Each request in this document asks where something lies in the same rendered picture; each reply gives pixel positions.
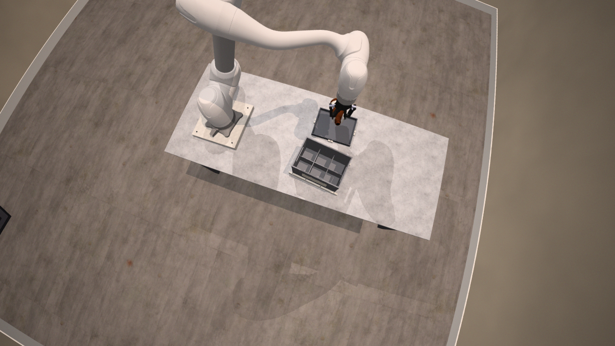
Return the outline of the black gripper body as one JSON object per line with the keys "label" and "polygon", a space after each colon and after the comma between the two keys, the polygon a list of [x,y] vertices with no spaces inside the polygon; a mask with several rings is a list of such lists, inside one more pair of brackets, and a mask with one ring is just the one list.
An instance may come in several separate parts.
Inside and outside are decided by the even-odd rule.
{"label": "black gripper body", "polygon": [[339,101],[338,101],[338,100],[336,100],[335,107],[337,108],[337,110],[340,108],[340,109],[341,109],[341,111],[345,111],[345,110],[347,110],[347,109],[349,109],[349,108],[352,108],[352,105],[349,105],[349,106],[347,106],[347,105],[342,105],[342,104],[340,104],[340,103],[339,103]]}

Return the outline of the brown glass bottle with white label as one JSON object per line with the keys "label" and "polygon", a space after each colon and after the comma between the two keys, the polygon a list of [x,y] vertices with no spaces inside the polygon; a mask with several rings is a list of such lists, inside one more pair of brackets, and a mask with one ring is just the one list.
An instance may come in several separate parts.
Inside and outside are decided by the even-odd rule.
{"label": "brown glass bottle with white label", "polygon": [[[332,100],[331,100],[331,104],[335,104],[335,103],[336,103],[336,100],[337,100],[337,98],[332,99]],[[343,114],[344,114],[344,111],[340,111],[340,112],[336,115],[335,120],[334,120],[334,123],[335,123],[336,125],[341,124],[341,117],[343,116]]]}

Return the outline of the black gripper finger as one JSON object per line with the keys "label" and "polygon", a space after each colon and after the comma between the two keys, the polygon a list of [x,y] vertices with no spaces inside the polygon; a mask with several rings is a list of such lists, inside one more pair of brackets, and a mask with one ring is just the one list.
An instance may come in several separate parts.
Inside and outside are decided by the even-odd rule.
{"label": "black gripper finger", "polygon": [[356,104],[352,105],[352,108],[349,109],[348,113],[347,110],[344,111],[343,116],[341,117],[341,124],[343,124],[344,120],[346,120],[346,117],[351,117],[352,113],[356,110]]}
{"label": "black gripper finger", "polygon": [[341,111],[340,108],[338,110],[337,110],[337,108],[335,108],[335,110],[333,112],[332,110],[334,109],[334,106],[335,106],[335,104],[331,104],[331,103],[329,104],[329,108],[330,108],[330,111],[331,111],[330,117],[332,117],[332,124],[334,123],[336,115]]}

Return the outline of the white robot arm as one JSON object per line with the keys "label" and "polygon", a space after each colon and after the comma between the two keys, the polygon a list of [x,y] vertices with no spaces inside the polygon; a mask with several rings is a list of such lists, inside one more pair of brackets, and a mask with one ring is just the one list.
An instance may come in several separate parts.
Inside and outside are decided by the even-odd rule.
{"label": "white robot arm", "polygon": [[220,132],[229,137],[243,117],[242,112],[232,109],[241,74],[239,62],[234,58],[235,41],[271,50],[329,46],[342,64],[337,100],[342,105],[355,102],[368,77],[369,40],[365,33],[352,31],[341,35],[323,29],[274,31],[244,13],[241,4],[242,0],[176,0],[177,11],[187,21],[212,34],[214,60],[208,86],[214,87],[203,88],[197,96],[198,109],[207,120],[206,127],[212,128],[210,136]]}

